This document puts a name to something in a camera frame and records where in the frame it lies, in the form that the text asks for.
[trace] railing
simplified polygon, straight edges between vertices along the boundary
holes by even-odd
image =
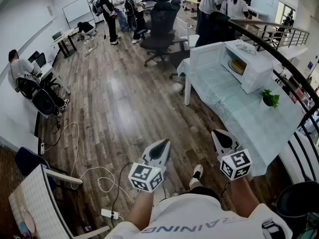
[[[252,31],[251,32],[250,29],[247,28],[247,25],[252,25],[252,24],[259,24],[259,25],[263,24],[264,28],[262,31]],[[313,118],[314,113],[316,111],[318,111],[318,108],[319,108],[319,97],[316,94],[316,92],[314,91],[314,89],[311,87],[311,85],[308,83],[308,81],[304,78],[304,76],[298,71],[298,69],[296,67],[294,67],[294,65],[278,51],[278,47],[281,47],[281,46],[305,44],[307,42],[309,33],[302,31],[300,29],[289,27],[289,26],[277,25],[277,24],[272,24],[272,23],[262,23],[259,21],[249,21],[247,23],[247,21],[244,21],[244,20],[229,20],[226,22],[226,25],[229,27],[232,27],[233,29],[242,33],[244,35],[243,39],[246,41],[252,42],[255,46],[258,46],[259,50],[260,49],[267,50],[271,55],[273,55],[285,68],[287,68],[292,73],[294,80],[297,81],[300,88],[303,89],[304,92],[307,92],[307,94],[312,98],[312,100],[314,101],[315,104],[313,107],[308,109],[306,107],[305,103],[299,98],[299,96],[296,94],[295,90],[288,83],[288,80],[284,79],[278,72],[276,72],[274,70],[274,74],[285,84],[285,86],[290,90],[290,92],[296,97],[296,99],[298,100],[298,102],[301,104],[301,106],[303,107],[303,109],[306,112],[304,118],[302,119],[302,121],[300,123],[299,128],[300,129],[302,128],[302,130],[304,131],[305,136],[308,138],[308,140],[312,146],[312,149],[314,151],[314,154],[317,158],[317,161],[319,163],[319,155],[318,155],[317,149],[315,147],[313,140],[310,137],[309,132],[305,128],[305,123],[308,120],[311,120],[311,122],[313,123],[313,125],[317,131],[317,134],[319,134],[319,128],[318,128],[317,123],[315,122],[315,120]],[[288,45],[280,45],[283,42],[287,42],[285,40],[282,41],[282,38],[281,38],[281,40],[279,42],[277,42],[277,46],[276,46],[276,44],[274,42],[272,42],[272,40],[274,38],[277,38],[277,37],[273,37],[272,39],[270,39],[268,36],[266,36],[266,33],[270,32],[269,26],[274,26],[274,27],[278,27],[278,28],[283,27],[285,30],[282,31],[282,33],[284,34],[284,36],[282,38],[284,38],[284,39],[290,38],[289,44]],[[291,37],[288,36],[288,33],[287,33],[288,29],[292,30]],[[317,180],[316,175],[314,173],[313,166],[310,162],[308,153],[306,152],[298,135],[296,133],[294,133],[294,136],[295,136],[298,144],[300,145],[303,154],[305,155],[305,158],[307,160],[307,163],[309,165],[309,168],[310,168],[310,171],[311,171],[311,174],[312,174],[314,180]],[[301,165],[300,159],[299,159],[293,145],[291,144],[290,141],[288,141],[288,144],[289,144],[289,146],[292,150],[292,153],[294,154],[294,156],[295,156],[295,158],[300,166],[300,169],[301,169],[301,172],[303,174],[305,181],[308,181],[309,178],[305,174],[303,166]]]
[[[297,28],[263,21],[252,20],[231,20],[233,23],[247,29],[250,33],[260,37],[264,42],[269,43],[278,50],[279,47],[297,46],[306,44],[309,33]],[[263,50],[263,46],[253,41],[248,36],[242,38],[243,41],[253,44],[258,51]]]

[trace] blue chair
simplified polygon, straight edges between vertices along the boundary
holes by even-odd
[[[19,149],[14,159],[20,173],[23,176],[28,176],[39,164],[45,165],[46,168],[49,170],[53,169],[60,173],[64,173],[66,175],[68,174],[67,172],[61,169],[58,169],[56,167],[53,167],[53,166],[50,167],[48,162],[46,162],[44,158],[42,158],[41,156],[33,153],[31,150],[24,147],[21,147]],[[76,192],[75,190],[71,190],[71,189],[65,188],[64,186],[57,185],[54,178],[50,176],[48,176],[48,182],[50,184],[51,191],[53,191],[56,187],[59,187],[59,188]]]

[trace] white cable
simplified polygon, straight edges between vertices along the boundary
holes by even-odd
[[[62,133],[61,133],[61,135],[59,136],[59,138],[57,139],[57,141],[49,148],[49,149],[51,149],[51,148],[59,141],[59,139],[60,139],[61,136],[63,135],[64,131],[65,131],[69,126],[71,126],[72,124],[76,124],[76,125],[78,126],[78,137],[77,137],[77,141],[76,141],[76,154],[75,154],[74,164],[73,164],[73,168],[72,168],[70,177],[72,177],[72,173],[73,173],[74,168],[75,168],[76,159],[77,159],[77,157],[78,157],[79,136],[80,136],[79,124],[76,123],[76,122],[72,122],[72,123],[70,123],[69,125],[67,125],[67,126],[64,128],[64,130],[62,131]],[[105,169],[105,170],[108,171],[108,172],[112,175],[112,177],[113,177],[113,180],[110,179],[110,178],[107,178],[107,177],[100,177],[100,178],[98,179],[98,186],[99,186],[100,190],[102,190],[102,191],[105,192],[105,193],[109,193],[109,192],[113,189],[114,185],[117,186],[117,187],[119,187],[119,186],[115,183],[115,177],[114,177],[113,173],[111,173],[108,169],[106,169],[106,168],[103,167],[103,166],[98,166],[98,167],[94,167],[94,168],[89,168],[89,169],[87,169],[87,170],[84,172],[84,174],[83,174],[79,179],[82,179],[83,176],[87,173],[87,171],[94,170],[94,169],[98,169],[98,168],[103,168],[103,169]],[[111,186],[111,188],[110,188],[108,191],[105,191],[105,190],[103,190],[103,189],[101,188],[101,184],[100,184],[100,180],[101,180],[101,179],[108,179],[108,180],[110,180],[110,181],[113,183],[112,186]],[[72,189],[76,190],[78,187],[79,187],[79,185],[77,185],[76,188],[73,188],[72,183],[71,183],[71,188],[72,188]],[[132,203],[134,203],[134,201],[130,198],[130,196],[126,193],[126,191],[125,191],[124,189],[122,189],[121,187],[119,187],[119,188],[128,196],[128,198],[132,201]]]

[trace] wooden floor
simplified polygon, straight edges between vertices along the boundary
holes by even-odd
[[[190,18],[194,15],[182,9],[178,13],[189,24],[196,24]],[[72,92],[68,97],[69,107],[60,120],[62,128],[71,122],[77,122],[80,128],[73,176],[78,178],[89,168],[104,166],[117,181],[125,164],[137,161],[151,143],[168,138],[172,149],[169,175],[164,183],[166,190],[169,193],[187,191],[193,169],[201,163],[204,166],[203,185],[220,195],[227,180],[219,170],[210,136],[214,128],[224,128],[218,116],[195,91],[191,92],[190,105],[184,105],[183,96],[178,94],[184,79],[168,78],[176,71],[169,61],[165,65],[161,61],[150,62],[144,67],[148,55],[139,44],[132,44],[133,33],[119,33],[122,37],[120,44],[111,46],[107,26],[105,31],[107,39],[103,42],[103,23],[98,24],[98,48],[87,57],[84,54],[94,47],[94,41],[83,44],[74,36],[77,52],[68,59],[59,54],[54,65]],[[178,50],[177,45],[172,48],[174,50]],[[59,96],[67,97],[62,88],[57,91]],[[46,143],[55,142],[61,133],[51,133],[54,124],[53,118],[40,123],[39,132]],[[51,165],[70,172],[76,154],[76,140],[77,127],[72,125],[44,158]],[[124,170],[121,186],[134,198],[136,191],[127,180],[129,170],[128,167]],[[84,226],[111,226],[109,219],[101,217],[101,208],[111,209],[117,190],[102,192],[97,183],[99,177],[111,178],[111,175],[102,169],[89,171],[77,194],[60,189],[55,193],[57,199],[64,199],[59,208],[74,235],[82,234]],[[279,159],[269,166],[265,176],[250,181],[254,193],[263,203],[278,197],[290,184]],[[105,191],[111,185],[110,181],[101,180]],[[222,204],[225,210],[234,210],[230,194],[228,188]],[[131,206],[128,197],[120,192],[115,211],[125,218]]]

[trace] whiteboard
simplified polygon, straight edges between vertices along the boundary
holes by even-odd
[[[90,6],[87,0],[77,0],[63,8],[66,20],[71,22],[89,12]]]

